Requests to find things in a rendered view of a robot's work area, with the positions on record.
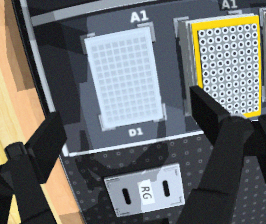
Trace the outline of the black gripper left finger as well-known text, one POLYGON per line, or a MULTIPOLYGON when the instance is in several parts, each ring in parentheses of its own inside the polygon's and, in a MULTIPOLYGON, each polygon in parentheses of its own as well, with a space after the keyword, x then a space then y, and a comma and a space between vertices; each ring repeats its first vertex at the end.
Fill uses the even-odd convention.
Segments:
POLYGON ((25 145, 18 141, 4 148, 8 160, 0 165, 0 224, 8 224, 14 193, 19 224, 57 224, 40 184, 47 183, 66 140, 60 112, 53 111, 25 145))

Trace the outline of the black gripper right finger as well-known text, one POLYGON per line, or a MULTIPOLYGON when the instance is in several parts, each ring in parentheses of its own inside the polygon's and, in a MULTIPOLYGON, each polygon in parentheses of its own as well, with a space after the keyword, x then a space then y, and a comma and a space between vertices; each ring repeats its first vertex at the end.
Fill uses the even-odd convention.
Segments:
POLYGON ((251 121, 228 112, 199 85, 189 88, 192 117, 214 148, 176 224, 231 224, 244 156, 257 157, 266 184, 266 114, 251 121))

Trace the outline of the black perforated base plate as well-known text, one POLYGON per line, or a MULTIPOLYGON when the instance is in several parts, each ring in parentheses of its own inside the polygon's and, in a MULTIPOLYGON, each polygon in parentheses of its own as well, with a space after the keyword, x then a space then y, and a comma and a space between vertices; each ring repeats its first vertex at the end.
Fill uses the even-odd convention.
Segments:
MULTIPOLYGON (((11 0, 35 89, 46 118, 42 88, 20 0, 11 0)), ((185 203, 197 189, 213 146, 204 133, 59 159, 85 224, 139 224, 168 218, 175 224, 185 204, 117 217, 104 178, 179 163, 185 203)), ((256 156, 244 157, 231 224, 266 224, 266 185, 256 156)))

